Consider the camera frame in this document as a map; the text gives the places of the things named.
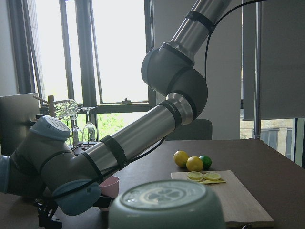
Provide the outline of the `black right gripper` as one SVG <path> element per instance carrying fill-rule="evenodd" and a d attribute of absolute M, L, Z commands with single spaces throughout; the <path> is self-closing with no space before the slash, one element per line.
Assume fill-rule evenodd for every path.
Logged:
<path fill-rule="evenodd" d="M 33 205 L 38 208 L 39 227 L 45 229 L 62 228 L 62 222 L 59 219 L 53 218 L 58 208 L 54 200 L 36 199 Z"/>

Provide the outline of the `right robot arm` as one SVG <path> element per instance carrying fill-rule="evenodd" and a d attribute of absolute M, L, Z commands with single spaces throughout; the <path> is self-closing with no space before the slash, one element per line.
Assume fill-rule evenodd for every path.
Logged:
<path fill-rule="evenodd" d="M 205 79 L 193 68 L 193 56 L 213 30 L 229 2 L 199 0 L 183 21 L 175 37 L 150 51 L 142 64 L 142 77 L 166 100 L 129 125 L 112 116 L 111 136 L 89 140 L 93 126 L 84 131 L 89 149 L 75 155 L 65 144 L 66 125 L 43 116 L 12 156 L 0 158 L 0 190 L 10 187 L 19 196 L 41 197 L 69 215 L 78 215 L 94 205 L 108 207 L 98 187 L 109 174 L 125 167 L 140 152 L 189 124 L 207 100 Z"/>

